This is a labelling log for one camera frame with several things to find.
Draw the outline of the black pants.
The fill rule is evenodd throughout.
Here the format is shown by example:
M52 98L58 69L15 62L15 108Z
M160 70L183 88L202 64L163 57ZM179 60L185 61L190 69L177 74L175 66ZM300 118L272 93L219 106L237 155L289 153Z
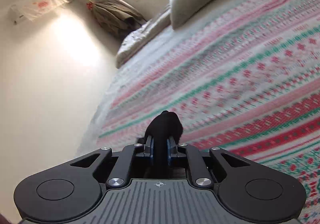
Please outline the black pants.
M148 137L153 139L152 166L147 178L167 179L171 177L169 166L168 142L170 137L178 144L183 133L183 126L175 112L163 111L148 125L144 137L137 138L139 144L146 144Z

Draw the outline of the grey bed sheet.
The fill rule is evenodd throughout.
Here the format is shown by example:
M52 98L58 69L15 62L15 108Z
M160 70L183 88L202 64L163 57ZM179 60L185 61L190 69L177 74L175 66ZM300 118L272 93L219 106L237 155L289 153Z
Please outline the grey bed sheet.
M158 35L149 41L149 43L143 48L157 42ZM101 102L98 105L83 138L81 139L80 145L76 151L77 155L83 155L98 148L96 142L99 134L102 133L101 128L106 121L105 117L111 111L112 102L114 102L116 98L120 97L121 94L128 92L129 87L132 86L136 80L142 78L148 63L147 61L142 61L142 58L139 54L141 50L133 55L125 64L123 64L112 78L108 89L103 94Z

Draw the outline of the red green patterned blanket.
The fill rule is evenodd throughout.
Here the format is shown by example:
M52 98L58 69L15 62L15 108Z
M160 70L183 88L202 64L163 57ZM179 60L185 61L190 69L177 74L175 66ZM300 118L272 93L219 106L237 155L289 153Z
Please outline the red green patterned blanket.
M319 223L319 0L241 0L139 53L141 79L111 104L97 144L121 149L162 111L181 140L297 178L302 223Z

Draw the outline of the crumpled beige duvet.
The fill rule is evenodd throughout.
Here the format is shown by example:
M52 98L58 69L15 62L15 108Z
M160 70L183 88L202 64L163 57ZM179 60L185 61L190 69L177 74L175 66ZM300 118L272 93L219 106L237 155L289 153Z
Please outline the crumpled beige duvet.
M125 37L116 54L116 68L119 69L170 24L170 5L168 4L160 13Z

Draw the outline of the hanging khaki jacket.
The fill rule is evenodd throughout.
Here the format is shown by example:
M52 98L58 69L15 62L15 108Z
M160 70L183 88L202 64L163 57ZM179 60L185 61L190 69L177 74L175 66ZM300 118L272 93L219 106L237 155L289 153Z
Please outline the hanging khaki jacket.
M86 5L99 25L117 39L123 40L146 23L138 11L120 3L87 2Z

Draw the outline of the covered wall air conditioner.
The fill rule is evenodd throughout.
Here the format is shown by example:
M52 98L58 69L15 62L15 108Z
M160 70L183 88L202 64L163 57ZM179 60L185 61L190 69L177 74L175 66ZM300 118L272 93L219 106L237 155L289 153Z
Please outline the covered wall air conditioner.
M16 25L33 21L67 3L68 0L18 0L9 7L8 15Z

